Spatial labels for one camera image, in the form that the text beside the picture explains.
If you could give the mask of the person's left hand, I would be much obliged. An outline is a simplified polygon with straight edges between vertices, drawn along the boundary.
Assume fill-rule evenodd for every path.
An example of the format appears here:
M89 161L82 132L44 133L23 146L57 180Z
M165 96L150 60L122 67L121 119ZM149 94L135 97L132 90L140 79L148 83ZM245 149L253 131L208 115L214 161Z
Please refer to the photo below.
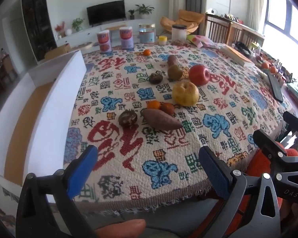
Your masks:
M100 238L133 238L139 237L145 228L146 221L144 219L134 219L98 228L95 233Z

